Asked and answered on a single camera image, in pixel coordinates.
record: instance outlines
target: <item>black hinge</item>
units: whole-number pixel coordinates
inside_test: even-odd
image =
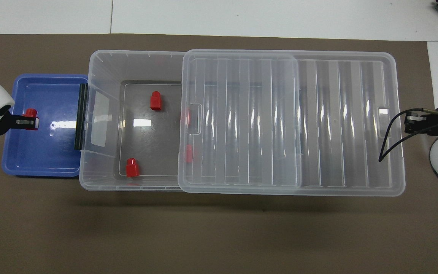
[[[82,149],[84,143],[84,123],[86,119],[87,108],[87,84],[80,84],[79,103],[77,105],[77,120],[75,123],[75,141],[73,148]]]

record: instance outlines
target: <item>red plastic block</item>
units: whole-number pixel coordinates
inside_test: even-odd
[[[162,110],[162,95],[158,91],[151,93],[150,108],[153,110]]]
[[[34,108],[26,109],[26,112],[22,115],[28,118],[38,118],[37,117],[37,110]],[[26,130],[38,130],[38,128],[26,128]]]
[[[192,145],[187,145],[186,162],[191,163],[193,158],[194,158],[194,153],[192,151]]]
[[[126,161],[126,177],[136,177],[140,175],[140,169],[135,158]]]

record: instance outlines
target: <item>blue tray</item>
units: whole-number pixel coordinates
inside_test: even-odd
[[[36,131],[6,133],[2,168],[9,175],[74,177],[79,175],[80,151],[73,149],[79,85],[86,75],[23,74],[16,78],[12,114],[38,111]]]

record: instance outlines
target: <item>white table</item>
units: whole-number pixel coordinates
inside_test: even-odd
[[[438,106],[438,12],[431,0],[0,0],[0,33],[428,41]]]

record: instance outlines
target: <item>plastic container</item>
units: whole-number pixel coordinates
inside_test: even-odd
[[[80,183],[89,190],[180,191],[183,52],[100,50],[89,68]],[[162,110],[150,108],[153,91]],[[128,158],[140,175],[126,177]]]
[[[153,91],[162,94],[160,112],[149,108]],[[80,182],[90,190],[397,196],[401,148],[377,158],[398,112],[386,53],[98,51]],[[400,138],[395,123],[388,145]],[[140,176],[125,176],[128,158]]]
[[[9,130],[2,168],[9,175],[75,177],[80,151],[73,149],[79,85],[86,75],[23,74],[16,78],[12,114],[38,111],[38,130]]]

